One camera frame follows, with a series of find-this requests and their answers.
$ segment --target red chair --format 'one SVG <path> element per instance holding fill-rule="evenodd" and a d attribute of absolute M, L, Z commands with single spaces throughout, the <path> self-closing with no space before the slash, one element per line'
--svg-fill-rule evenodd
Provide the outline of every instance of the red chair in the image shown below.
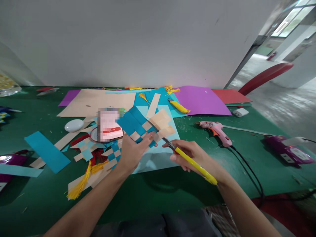
<path fill-rule="evenodd" d="M 280 63 L 274 65 L 248 81 L 242 88 L 240 88 L 239 92 L 243 95 L 247 95 L 262 84 L 291 69 L 293 66 L 294 64 L 292 63 Z"/>

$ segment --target left hand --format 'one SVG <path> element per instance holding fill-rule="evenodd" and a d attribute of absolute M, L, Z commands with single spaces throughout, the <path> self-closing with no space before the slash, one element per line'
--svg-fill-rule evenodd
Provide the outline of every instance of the left hand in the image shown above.
<path fill-rule="evenodd" d="M 133 173 L 144 152 L 154 139 L 154 135 L 155 132 L 147 134 L 144 139 L 137 144 L 127 134 L 124 134 L 121 158 L 115 168 L 121 169 L 128 175 Z"/>

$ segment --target glue gun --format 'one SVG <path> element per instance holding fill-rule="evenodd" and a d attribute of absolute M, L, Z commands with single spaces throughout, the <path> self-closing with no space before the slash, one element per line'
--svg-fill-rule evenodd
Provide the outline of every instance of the glue gun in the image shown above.
<path fill-rule="evenodd" d="M 199 125 L 202 128 L 212 130 L 213 135 L 218 136 L 220 138 L 224 147 L 230 147 L 233 145 L 231 140 L 228 138 L 228 136 L 223 132 L 223 130 L 222 130 L 223 125 L 221 123 L 201 121 L 201 122 L 197 122 L 195 124 Z"/>

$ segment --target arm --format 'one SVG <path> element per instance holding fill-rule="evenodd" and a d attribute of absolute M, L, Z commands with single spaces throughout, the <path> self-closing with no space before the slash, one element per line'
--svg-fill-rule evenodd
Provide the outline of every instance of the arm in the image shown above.
<path fill-rule="evenodd" d="M 172 143 L 195 159 L 197 163 L 216 178 L 218 190 L 229 208 L 241 236 L 281 236 L 232 176 L 196 142 L 173 140 Z M 190 170 L 193 170 L 199 173 L 175 152 L 170 159 L 178 163 L 184 171 L 190 172 Z"/>
<path fill-rule="evenodd" d="M 149 133 L 141 143 L 136 144 L 125 134 L 121 159 L 115 169 L 71 208 L 44 236 L 90 236 L 121 185 L 138 166 L 145 149 L 152 140 L 153 134 Z"/>

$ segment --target window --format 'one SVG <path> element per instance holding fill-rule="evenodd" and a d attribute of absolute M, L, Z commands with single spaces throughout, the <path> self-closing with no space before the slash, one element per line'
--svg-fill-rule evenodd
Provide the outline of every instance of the window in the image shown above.
<path fill-rule="evenodd" d="M 271 36 L 287 37 L 315 6 L 316 0 L 300 0 Z"/>

